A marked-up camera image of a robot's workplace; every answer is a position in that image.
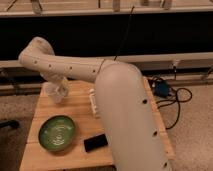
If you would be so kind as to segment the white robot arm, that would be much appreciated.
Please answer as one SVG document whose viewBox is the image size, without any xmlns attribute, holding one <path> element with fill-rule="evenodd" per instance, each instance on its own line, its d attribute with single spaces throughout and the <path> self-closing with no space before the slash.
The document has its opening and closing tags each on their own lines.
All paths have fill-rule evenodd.
<svg viewBox="0 0 213 171">
<path fill-rule="evenodd" d="M 95 101 L 117 171 L 172 171 L 140 70 L 118 60 L 63 57 L 33 38 L 20 64 L 56 82 L 68 77 L 94 84 Z"/>
</svg>

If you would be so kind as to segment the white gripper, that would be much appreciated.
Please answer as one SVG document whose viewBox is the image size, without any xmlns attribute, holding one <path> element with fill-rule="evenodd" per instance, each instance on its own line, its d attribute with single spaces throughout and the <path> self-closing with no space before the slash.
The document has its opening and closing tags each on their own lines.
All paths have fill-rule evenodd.
<svg viewBox="0 0 213 171">
<path fill-rule="evenodd" d="M 67 78 L 61 75 L 50 74 L 47 76 L 47 81 L 56 85 L 64 85 L 69 88 L 69 82 Z"/>
</svg>

